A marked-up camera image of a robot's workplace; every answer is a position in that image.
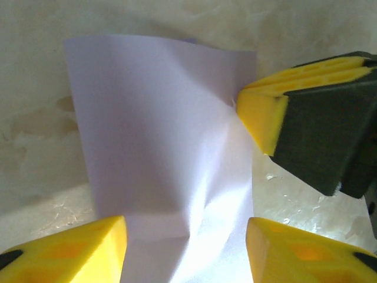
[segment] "yellow plastic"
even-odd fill
[[[126,247],[123,216],[105,218],[9,249],[24,253],[0,282],[119,283]]]
[[[264,154],[275,152],[287,104],[287,96],[239,94],[237,114]]]
[[[289,98],[284,93],[355,81],[372,72],[363,57],[340,57],[284,70],[247,85],[237,99],[237,113],[264,154],[273,156]]]
[[[246,246],[254,283],[377,282],[353,256],[370,252],[267,219],[249,219]]]
[[[284,83],[287,81],[299,80],[303,78],[312,78],[325,74],[333,74],[346,70],[354,70],[359,68],[365,62],[363,57],[339,57],[321,61],[301,67],[290,68],[273,74],[269,77],[255,81],[245,88],[260,87],[263,85],[271,85],[276,83]]]

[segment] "white paper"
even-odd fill
[[[252,142],[232,100],[255,54],[135,35],[65,50],[98,216],[127,221],[121,282],[252,282]]]

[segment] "black panel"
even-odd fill
[[[339,57],[365,57],[366,59],[377,61],[377,55],[372,55],[368,52],[363,52],[363,51],[355,51],[355,52],[351,52],[351,53],[347,53],[347,54],[342,54],[342,55],[328,57],[328,58],[321,59],[321,60],[312,61],[312,62],[305,63],[305,64],[300,64],[300,65],[294,66],[294,68],[302,67],[302,66],[306,66],[306,65],[310,65],[310,64],[313,64],[313,63],[318,63],[318,62],[322,62],[322,61],[326,61],[326,60],[330,60],[330,59],[334,59],[334,58],[339,58]]]
[[[349,83],[286,95],[272,160],[324,195],[340,189],[360,198],[376,176],[377,70]]]
[[[374,256],[370,256],[364,254],[362,252],[354,252],[353,255],[358,258],[363,264],[370,267],[370,269],[374,270],[377,273],[377,258]]]
[[[0,270],[5,268],[7,265],[14,262],[19,256],[21,256],[24,252],[20,249],[15,251],[6,252],[4,254],[0,254]]]

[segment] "wall stain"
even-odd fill
[[[41,108],[31,113],[15,116],[11,121],[12,139],[20,133],[44,138],[63,138],[73,131],[78,131],[77,123],[53,108]]]
[[[73,100],[71,96],[66,96],[59,99],[56,104],[56,108],[67,111],[67,112],[74,112],[75,107],[73,105]]]
[[[15,147],[13,144],[0,144],[0,171],[18,172],[25,159],[26,151],[26,148]]]

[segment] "sheet of paper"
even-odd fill
[[[252,282],[252,142],[232,100],[255,54],[136,35],[65,50],[98,216],[127,221],[121,282]]]

